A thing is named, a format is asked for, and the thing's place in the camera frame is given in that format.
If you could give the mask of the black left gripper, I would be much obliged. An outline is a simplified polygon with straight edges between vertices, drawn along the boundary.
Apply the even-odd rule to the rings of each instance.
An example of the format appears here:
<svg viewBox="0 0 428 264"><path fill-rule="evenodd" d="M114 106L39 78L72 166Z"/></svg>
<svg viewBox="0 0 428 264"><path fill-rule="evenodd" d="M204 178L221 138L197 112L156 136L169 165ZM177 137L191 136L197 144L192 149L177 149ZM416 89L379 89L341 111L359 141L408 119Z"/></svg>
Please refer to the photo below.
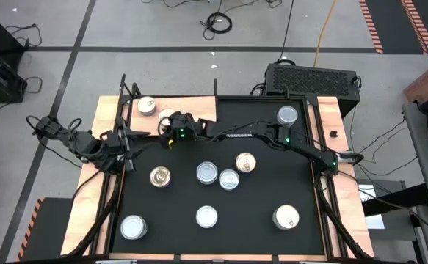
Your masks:
<svg viewBox="0 0 428 264"><path fill-rule="evenodd" d="M124 130L106 131L101 134L103 143L104 162L103 167L124 166L127 172L135 170L134 160L144 151L144 148L131 148L128 138L144 138L150 136L151 132Z"/></svg>

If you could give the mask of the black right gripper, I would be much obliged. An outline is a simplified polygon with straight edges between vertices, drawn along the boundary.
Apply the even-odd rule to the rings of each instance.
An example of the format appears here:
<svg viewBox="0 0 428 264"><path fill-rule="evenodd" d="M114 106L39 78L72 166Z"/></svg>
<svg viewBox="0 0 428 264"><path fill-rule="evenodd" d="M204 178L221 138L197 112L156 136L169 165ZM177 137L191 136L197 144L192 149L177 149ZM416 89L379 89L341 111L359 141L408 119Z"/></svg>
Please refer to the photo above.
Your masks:
<svg viewBox="0 0 428 264"><path fill-rule="evenodd" d="M200 138L203 124L195 121L191 113L182 114L176 111L168 117L168 135L173 139L179 140L198 140ZM173 148L175 142L173 139L168 140L168 147Z"/></svg>

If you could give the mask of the green white tuna can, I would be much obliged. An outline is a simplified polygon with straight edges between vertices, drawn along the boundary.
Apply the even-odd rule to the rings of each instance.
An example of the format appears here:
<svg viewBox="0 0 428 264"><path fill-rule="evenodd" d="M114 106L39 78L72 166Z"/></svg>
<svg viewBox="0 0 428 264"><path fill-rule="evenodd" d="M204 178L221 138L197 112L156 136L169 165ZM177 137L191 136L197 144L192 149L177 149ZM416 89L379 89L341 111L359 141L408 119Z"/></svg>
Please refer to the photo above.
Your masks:
<svg viewBox="0 0 428 264"><path fill-rule="evenodd" d="M197 179L205 185L215 182L218 176L218 170L215 164L210 161L200 163L196 169Z"/></svg>
<svg viewBox="0 0 428 264"><path fill-rule="evenodd" d="M282 106L278 110L276 117L279 124L290 128L297 121L298 112L292 106Z"/></svg>
<svg viewBox="0 0 428 264"><path fill-rule="evenodd" d="M148 231L148 226L141 216L130 215L124 218L120 225L121 235L128 240L138 240Z"/></svg>
<svg viewBox="0 0 428 264"><path fill-rule="evenodd" d="M217 211L210 205L204 205L197 210L196 222L205 229L212 228L218 220Z"/></svg>
<svg viewBox="0 0 428 264"><path fill-rule="evenodd" d="M239 185L239 175L232 169L225 169L219 176L220 186L226 191L232 191Z"/></svg>

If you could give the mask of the light wooden shelf board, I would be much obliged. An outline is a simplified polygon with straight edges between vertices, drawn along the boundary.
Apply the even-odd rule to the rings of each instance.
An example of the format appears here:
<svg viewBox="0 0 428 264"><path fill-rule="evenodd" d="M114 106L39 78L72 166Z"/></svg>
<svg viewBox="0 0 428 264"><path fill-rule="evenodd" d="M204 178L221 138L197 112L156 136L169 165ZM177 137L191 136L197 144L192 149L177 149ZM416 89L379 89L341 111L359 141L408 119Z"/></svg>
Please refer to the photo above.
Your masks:
<svg viewBox="0 0 428 264"><path fill-rule="evenodd" d="M130 129L133 131L150 132L150 136L158 136L159 114L164 109L172 109L181 113L190 113L195 121L217 119L216 98L214 96L168 97L154 98L156 111L150 116L143 115L138 107L139 99L134 99L131 112Z"/></svg>

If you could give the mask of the black table mat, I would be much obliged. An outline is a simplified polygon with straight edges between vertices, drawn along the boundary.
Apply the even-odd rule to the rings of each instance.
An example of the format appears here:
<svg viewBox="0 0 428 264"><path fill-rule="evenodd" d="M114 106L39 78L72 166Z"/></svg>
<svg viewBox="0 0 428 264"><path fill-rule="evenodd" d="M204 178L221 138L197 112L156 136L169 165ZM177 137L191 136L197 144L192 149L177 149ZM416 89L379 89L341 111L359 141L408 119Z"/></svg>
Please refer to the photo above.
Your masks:
<svg viewBox="0 0 428 264"><path fill-rule="evenodd" d="M119 219L138 215L148 231L138 240L115 234L112 251L132 254L304 254L324 252L311 165L292 151L277 151L259 139L226 139L221 142L182 141L170 150L155 138L140 139L144 151L126 174L118 210ZM241 175L239 185L226 191L218 183L204 185L197 166L214 163L219 170L234 169L238 154L255 156L256 167ZM158 166L170 170L167 187L150 183ZM217 223L209 229L196 222L197 210L212 206ZM272 214L281 205L294 206L299 224L278 229Z"/></svg>

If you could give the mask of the black mat with orange stripes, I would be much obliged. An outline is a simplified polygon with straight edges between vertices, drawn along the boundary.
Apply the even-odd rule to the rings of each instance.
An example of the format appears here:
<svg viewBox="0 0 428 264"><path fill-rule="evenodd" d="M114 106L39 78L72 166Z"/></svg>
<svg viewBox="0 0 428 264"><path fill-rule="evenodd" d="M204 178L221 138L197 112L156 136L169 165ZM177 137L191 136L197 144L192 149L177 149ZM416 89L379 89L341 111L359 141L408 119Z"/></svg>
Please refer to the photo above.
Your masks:
<svg viewBox="0 0 428 264"><path fill-rule="evenodd" d="M428 54L428 0L358 0L379 54Z"/></svg>
<svg viewBox="0 0 428 264"><path fill-rule="evenodd" d="M39 198L18 252L17 261L59 258L70 217L72 199Z"/></svg>

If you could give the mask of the black perforated computer case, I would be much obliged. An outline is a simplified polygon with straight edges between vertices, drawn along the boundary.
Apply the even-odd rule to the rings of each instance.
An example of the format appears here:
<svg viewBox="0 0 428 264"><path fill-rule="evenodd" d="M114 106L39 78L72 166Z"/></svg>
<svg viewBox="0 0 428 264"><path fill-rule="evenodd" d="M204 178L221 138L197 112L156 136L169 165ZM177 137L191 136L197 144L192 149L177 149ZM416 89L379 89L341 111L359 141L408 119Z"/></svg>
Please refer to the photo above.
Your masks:
<svg viewBox="0 0 428 264"><path fill-rule="evenodd" d="M296 65L269 64L265 75L267 95L336 97L345 117L360 102L361 78L355 71Z"/></svg>

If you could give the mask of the white paper sheet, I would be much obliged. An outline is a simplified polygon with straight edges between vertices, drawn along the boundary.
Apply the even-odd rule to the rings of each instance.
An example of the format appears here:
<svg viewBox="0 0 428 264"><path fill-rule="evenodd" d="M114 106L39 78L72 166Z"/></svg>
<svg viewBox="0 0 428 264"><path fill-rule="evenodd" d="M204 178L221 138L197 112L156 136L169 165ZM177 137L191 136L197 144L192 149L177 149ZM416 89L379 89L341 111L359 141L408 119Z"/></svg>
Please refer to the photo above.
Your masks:
<svg viewBox="0 0 428 264"><path fill-rule="evenodd" d="M376 197L375 187L372 184L358 184L361 202L369 201ZM367 216L366 225L370 230L384 230L385 225L381 214Z"/></svg>

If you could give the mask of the black metal beam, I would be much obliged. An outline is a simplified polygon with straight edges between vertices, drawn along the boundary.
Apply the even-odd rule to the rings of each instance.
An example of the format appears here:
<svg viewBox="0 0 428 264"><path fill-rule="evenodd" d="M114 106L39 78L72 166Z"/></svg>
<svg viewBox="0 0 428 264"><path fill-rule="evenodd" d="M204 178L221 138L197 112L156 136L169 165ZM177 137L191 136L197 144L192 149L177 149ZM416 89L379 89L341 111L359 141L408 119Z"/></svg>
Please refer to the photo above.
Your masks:
<svg viewBox="0 0 428 264"><path fill-rule="evenodd" d="M428 205L428 190L425 184L412 186L382 197L362 202L365 216L388 213L393 210L406 210L418 205Z"/></svg>

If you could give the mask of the black metal shelf frame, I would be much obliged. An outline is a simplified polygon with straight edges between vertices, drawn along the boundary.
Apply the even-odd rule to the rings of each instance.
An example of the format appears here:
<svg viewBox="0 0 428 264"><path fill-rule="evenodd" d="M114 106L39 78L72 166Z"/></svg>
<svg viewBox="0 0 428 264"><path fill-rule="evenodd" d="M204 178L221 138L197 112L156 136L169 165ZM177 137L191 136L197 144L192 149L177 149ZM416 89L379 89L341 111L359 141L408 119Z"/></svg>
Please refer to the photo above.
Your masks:
<svg viewBox="0 0 428 264"><path fill-rule="evenodd" d="M130 87L126 83L126 75L123 74L119 84L119 97L117 99L117 113L115 118L115 130L130 128L131 112L134 107L134 99L140 99L144 95L140 92L137 84L134 82ZM152 98L168 98L168 97L195 97L195 96L214 96L216 98L216 107L218 100L217 80L214 79L214 88L212 95L151 95ZM162 131L164 125L158 124L158 134Z"/></svg>

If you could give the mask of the black aluminium rig frame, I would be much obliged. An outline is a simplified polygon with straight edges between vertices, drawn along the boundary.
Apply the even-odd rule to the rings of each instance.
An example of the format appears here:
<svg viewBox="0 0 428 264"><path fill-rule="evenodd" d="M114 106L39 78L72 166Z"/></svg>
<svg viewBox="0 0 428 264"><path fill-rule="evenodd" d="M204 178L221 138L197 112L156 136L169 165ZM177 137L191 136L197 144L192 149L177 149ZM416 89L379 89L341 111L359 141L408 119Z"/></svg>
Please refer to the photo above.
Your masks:
<svg viewBox="0 0 428 264"><path fill-rule="evenodd" d="M119 96L101 96L93 120L92 130L99 133L110 129L115 123L117 113L117 99ZM313 139L316 146L326 144L334 150L347 148L347 137L338 100L335 97L317 97L308 104L308 118L311 122ZM334 178L323 179L328 189L324 197L330 202L334 214L346 227L352 239L359 244L367 254L373 254L369 231L366 226L363 206L361 205L358 185L355 182L355 171L351 164L341 163L340 172ZM109 195L114 189L116 177L104 176L97 172L94 166L85 164L79 176L79 196L72 204L61 254L67 254L77 247L79 241L94 224L97 210L100 205L106 205ZM292 261L325 261L330 257L353 257L351 249L345 245L343 235L338 233L337 227L331 218L322 214L322 231L329 235L330 248L324 255L278 255L280 264ZM182 254L180 261L205 263L230 261L267 261L272 262L271 254Z"/></svg>

